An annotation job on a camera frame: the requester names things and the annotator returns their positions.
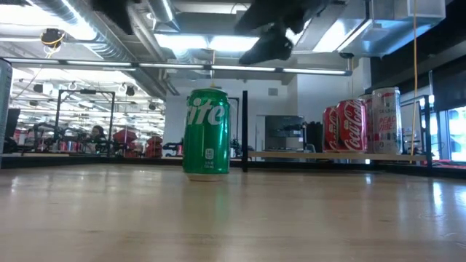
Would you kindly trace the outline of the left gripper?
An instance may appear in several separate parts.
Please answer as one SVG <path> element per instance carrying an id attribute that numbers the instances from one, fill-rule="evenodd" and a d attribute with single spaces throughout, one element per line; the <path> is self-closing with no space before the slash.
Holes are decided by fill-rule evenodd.
<path id="1" fill-rule="evenodd" d="M 131 4 L 140 4 L 141 0 L 90 0 L 92 9 L 102 12 L 126 34 L 132 35 L 133 28 L 128 15 Z"/>

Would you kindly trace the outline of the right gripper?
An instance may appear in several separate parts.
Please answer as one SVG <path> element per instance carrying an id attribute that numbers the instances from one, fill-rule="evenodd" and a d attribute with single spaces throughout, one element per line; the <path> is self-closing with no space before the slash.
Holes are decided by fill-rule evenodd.
<path id="1" fill-rule="evenodd" d="M 278 24 L 295 34 L 301 33 L 306 22 L 319 16 L 328 0 L 253 0 L 234 26 L 234 32 L 245 34 L 264 25 Z M 280 29 L 270 28 L 239 59 L 240 65 L 254 65 L 270 60 L 287 60 L 293 42 Z"/>

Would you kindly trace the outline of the red Coca-Cola can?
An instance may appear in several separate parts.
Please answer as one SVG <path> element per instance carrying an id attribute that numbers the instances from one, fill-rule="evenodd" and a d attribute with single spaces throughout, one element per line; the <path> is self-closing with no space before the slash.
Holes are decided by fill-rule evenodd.
<path id="1" fill-rule="evenodd" d="M 363 154 L 367 151 L 366 107 L 361 99 L 340 101 L 336 106 L 338 152 Z"/>
<path id="2" fill-rule="evenodd" d="M 337 152 L 336 107 L 327 107 L 323 112 L 323 151 Z"/>

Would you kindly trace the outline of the green Sprite can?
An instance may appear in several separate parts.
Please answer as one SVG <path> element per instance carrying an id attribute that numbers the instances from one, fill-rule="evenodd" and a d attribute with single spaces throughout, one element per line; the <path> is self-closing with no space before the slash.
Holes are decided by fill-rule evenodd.
<path id="1" fill-rule="evenodd" d="M 230 165 L 230 104 L 223 90 L 193 90 L 186 101 L 183 171 L 192 181 L 222 181 Z"/>

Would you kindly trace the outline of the wooden shelf with black posts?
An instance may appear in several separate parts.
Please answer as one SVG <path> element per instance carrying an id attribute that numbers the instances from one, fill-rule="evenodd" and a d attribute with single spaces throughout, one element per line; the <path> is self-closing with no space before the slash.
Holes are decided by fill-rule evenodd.
<path id="1" fill-rule="evenodd" d="M 431 149 L 420 155 L 410 154 L 369 154 L 367 151 L 363 154 L 355 153 L 305 153 L 305 152 L 288 152 L 288 151 L 249 151 L 251 157 L 269 157 L 269 158 L 293 158 L 293 159 L 370 159 L 376 161 L 405 161 L 405 162 L 425 162 L 427 166 L 432 165 Z"/>

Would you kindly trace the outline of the long ceiling light bar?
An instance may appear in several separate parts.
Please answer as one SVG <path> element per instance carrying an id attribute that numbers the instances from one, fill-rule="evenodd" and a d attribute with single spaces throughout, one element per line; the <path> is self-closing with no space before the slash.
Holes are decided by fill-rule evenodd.
<path id="1" fill-rule="evenodd" d="M 271 74 L 305 74 L 324 76 L 351 76 L 352 71 L 333 70 L 321 68 L 281 68 L 246 65 L 210 65 L 210 64 L 182 64 L 182 63 L 139 63 L 139 62 L 116 62 L 106 60 L 64 60 L 47 58 L 28 57 L 1 57 L 13 65 L 25 67 L 48 66 L 50 68 L 59 67 L 86 67 L 86 68 L 108 68 L 112 71 L 135 71 L 142 68 L 175 69 L 187 71 L 244 71 Z"/>

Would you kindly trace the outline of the grey metal cabinet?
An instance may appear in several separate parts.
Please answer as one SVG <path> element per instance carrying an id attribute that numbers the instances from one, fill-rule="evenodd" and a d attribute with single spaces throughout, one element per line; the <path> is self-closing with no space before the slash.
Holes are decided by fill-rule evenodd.
<path id="1" fill-rule="evenodd" d="M 266 151 L 303 149 L 303 116 L 265 116 Z"/>

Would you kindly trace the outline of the black cabinet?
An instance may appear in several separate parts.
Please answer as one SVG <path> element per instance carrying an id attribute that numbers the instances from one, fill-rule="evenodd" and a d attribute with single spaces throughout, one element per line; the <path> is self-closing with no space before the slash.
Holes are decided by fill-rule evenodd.
<path id="1" fill-rule="evenodd" d="M 323 125 L 320 122 L 310 122 L 306 128 L 307 145 L 313 145 L 317 153 L 323 152 Z"/>

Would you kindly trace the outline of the person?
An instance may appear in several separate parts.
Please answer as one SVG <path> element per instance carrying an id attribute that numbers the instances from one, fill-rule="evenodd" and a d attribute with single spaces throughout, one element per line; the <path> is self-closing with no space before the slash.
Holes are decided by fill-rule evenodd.
<path id="1" fill-rule="evenodd" d="M 100 125 L 95 125 L 92 128 L 90 137 L 85 141 L 86 149 L 91 154 L 102 154 L 106 151 L 108 144 L 104 129 Z"/>

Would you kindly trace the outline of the red background object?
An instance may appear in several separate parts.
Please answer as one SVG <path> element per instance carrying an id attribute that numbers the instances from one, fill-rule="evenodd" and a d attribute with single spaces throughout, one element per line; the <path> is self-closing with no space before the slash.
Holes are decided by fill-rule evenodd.
<path id="1" fill-rule="evenodd" d="M 162 157 L 162 139 L 159 136 L 153 136 L 147 140 L 147 147 L 145 152 L 147 158 L 161 158 Z"/>
<path id="2" fill-rule="evenodd" d="M 134 141 L 137 139 L 137 135 L 131 130 L 123 129 L 116 132 L 113 135 L 114 154 L 124 158 L 136 158 L 138 152 Z"/>

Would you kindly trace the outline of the silver spiral ventilation duct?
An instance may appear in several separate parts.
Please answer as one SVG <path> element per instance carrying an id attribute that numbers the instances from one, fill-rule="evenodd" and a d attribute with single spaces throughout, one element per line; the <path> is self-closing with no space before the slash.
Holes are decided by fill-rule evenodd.
<path id="1" fill-rule="evenodd" d="M 78 40 L 93 41 L 97 43 L 86 44 L 87 48 L 110 62 L 136 62 L 136 57 L 117 35 L 103 22 L 98 15 L 91 11 L 89 0 L 25 0 L 31 6 L 39 8 L 52 17 L 65 23 L 65 31 L 72 36 L 78 36 Z M 150 76 L 149 72 L 142 68 L 135 71 L 127 71 L 144 91 L 151 95 L 166 100 L 168 94 L 174 95 L 169 83 L 159 77 Z"/>

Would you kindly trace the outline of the black background rig frame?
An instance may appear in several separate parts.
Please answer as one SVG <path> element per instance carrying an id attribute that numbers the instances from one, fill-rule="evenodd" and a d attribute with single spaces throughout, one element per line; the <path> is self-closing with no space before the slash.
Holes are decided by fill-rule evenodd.
<path id="1" fill-rule="evenodd" d="M 59 129 L 59 117 L 60 117 L 60 107 L 61 103 L 64 102 L 67 98 L 62 99 L 62 94 L 67 92 L 69 95 L 73 95 L 75 92 L 78 92 L 82 95 L 97 95 L 97 94 L 110 94 L 111 95 L 111 111 L 109 117 L 109 130 L 108 130 L 108 138 L 106 141 L 106 157 L 111 156 L 111 138 L 112 138 L 112 128 L 114 123 L 114 106 L 115 106 L 115 98 L 116 93 L 112 91 L 98 91 L 98 90 L 91 90 L 91 89 L 81 89 L 79 91 L 76 90 L 58 90 L 58 100 L 57 100 L 57 107 L 56 107 L 56 114 L 55 114 L 55 126 L 54 126 L 54 139 L 58 139 L 58 129 Z"/>

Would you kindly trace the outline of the silver rectangular air duct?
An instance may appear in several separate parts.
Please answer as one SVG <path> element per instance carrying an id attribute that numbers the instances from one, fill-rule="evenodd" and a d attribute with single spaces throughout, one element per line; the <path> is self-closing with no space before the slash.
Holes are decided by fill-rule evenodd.
<path id="1" fill-rule="evenodd" d="M 310 20 L 294 54 L 383 57 L 446 18 L 451 0 L 341 0 Z"/>

